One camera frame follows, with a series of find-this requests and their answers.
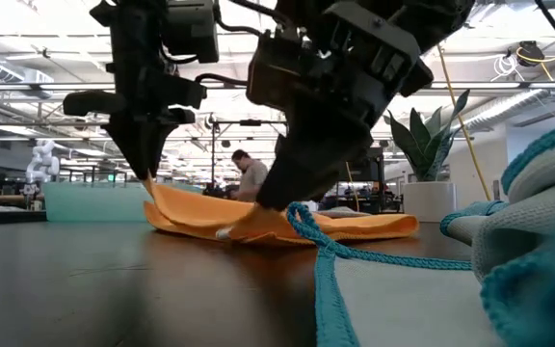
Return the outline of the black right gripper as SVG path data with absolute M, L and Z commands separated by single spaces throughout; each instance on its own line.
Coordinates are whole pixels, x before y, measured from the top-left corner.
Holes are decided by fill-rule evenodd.
M 281 211 L 326 193 L 391 100 L 433 82 L 422 55 L 435 44 L 435 3 L 279 1 L 271 12 L 278 27 L 258 38 L 246 97 L 288 121 L 256 196 Z

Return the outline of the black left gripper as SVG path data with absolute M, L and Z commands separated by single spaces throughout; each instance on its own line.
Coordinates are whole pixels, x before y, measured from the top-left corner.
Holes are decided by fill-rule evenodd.
M 114 75 L 115 93 L 69 93 L 63 101 L 64 113 L 78 117 L 108 114 L 103 128 L 135 175 L 145 179 L 147 172 L 154 178 L 168 136 L 178 125 L 196 120 L 191 108 L 199 108 L 207 90 L 199 82 L 167 73 L 162 67 L 124 67 L 112 62 L 106 69 Z

